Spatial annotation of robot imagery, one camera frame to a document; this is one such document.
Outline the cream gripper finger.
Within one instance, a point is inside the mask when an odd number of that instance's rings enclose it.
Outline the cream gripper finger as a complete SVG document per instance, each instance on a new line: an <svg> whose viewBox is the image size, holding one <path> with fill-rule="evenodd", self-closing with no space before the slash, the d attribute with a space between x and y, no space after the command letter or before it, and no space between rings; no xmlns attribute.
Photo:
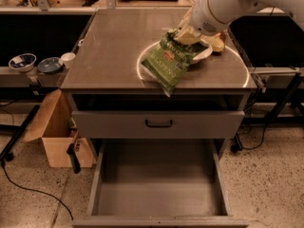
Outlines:
<svg viewBox="0 0 304 228"><path fill-rule="evenodd" d="M174 40L183 45L193 45L200 40L200 34L193 33L190 30L179 30L174 36Z"/></svg>
<svg viewBox="0 0 304 228"><path fill-rule="evenodd" d="M187 27L189 25L189 21L190 21L190 16L191 16L191 12L192 10L189 9L184 16L182 17L182 19L180 20L180 23L178 25L179 29L182 29L183 27Z"/></svg>

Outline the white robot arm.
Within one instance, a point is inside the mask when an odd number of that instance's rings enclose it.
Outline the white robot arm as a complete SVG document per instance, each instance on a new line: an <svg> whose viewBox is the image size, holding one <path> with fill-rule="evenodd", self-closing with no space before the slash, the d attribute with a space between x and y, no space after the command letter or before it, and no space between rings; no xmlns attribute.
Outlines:
<svg viewBox="0 0 304 228"><path fill-rule="evenodd" d="M174 39L192 45L201 35L222 32L239 17L278 8L304 29L304 0L196 0L178 25Z"/></svg>

